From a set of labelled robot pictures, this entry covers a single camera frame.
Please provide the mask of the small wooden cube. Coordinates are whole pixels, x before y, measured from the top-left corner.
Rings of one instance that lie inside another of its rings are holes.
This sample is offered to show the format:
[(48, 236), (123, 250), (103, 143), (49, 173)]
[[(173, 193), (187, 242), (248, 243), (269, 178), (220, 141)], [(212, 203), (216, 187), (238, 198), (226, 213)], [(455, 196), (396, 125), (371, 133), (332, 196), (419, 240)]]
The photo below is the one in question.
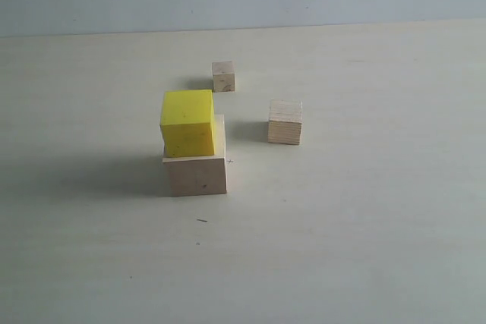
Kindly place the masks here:
[(235, 67), (233, 61), (215, 61), (212, 63), (213, 91), (235, 91)]

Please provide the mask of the yellow cube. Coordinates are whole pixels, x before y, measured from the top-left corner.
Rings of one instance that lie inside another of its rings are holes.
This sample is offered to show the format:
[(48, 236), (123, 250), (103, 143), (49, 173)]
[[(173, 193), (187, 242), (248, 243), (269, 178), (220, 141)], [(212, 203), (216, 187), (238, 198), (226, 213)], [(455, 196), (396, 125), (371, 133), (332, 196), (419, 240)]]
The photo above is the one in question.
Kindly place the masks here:
[(167, 91), (160, 130), (169, 158), (215, 154), (215, 114), (211, 90)]

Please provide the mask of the large light wooden cube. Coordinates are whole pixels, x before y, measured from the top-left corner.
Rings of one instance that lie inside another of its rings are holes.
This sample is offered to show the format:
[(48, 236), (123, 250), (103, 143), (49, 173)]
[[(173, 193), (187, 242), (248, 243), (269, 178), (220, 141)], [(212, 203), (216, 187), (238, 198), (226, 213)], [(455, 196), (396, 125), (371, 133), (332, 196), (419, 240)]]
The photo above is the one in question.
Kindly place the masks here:
[(215, 115), (216, 147), (212, 156), (168, 157), (163, 165), (174, 197), (227, 193), (227, 145), (224, 115)]

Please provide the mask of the medium plywood cube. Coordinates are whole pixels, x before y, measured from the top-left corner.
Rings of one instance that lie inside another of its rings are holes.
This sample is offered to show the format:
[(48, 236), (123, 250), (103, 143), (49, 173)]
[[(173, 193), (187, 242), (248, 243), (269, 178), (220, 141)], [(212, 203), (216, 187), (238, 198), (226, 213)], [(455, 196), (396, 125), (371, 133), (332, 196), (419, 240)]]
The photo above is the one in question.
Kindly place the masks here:
[(298, 146), (301, 143), (302, 102), (270, 101), (267, 141)]

